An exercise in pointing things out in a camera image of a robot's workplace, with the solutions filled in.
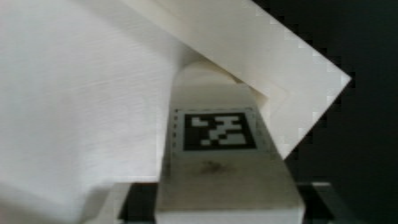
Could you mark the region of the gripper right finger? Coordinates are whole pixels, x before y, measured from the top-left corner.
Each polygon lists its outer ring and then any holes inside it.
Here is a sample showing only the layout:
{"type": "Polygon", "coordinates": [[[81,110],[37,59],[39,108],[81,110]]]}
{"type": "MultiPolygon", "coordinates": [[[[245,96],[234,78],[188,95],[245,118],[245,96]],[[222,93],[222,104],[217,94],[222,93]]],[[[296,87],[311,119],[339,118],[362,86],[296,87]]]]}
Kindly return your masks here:
{"type": "Polygon", "coordinates": [[[298,182],[305,204],[302,224],[355,224],[355,216],[328,182],[298,182]]]}

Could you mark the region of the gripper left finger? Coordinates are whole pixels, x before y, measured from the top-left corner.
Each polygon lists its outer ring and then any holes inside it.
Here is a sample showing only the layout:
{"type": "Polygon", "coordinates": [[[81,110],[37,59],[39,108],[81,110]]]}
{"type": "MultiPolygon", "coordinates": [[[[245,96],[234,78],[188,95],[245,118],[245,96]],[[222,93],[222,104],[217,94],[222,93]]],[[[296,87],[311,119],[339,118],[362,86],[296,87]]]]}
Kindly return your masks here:
{"type": "Polygon", "coordinates": [[[156,224],[156,182],[117,183],[110,189],[96,224],[156,224]]]}

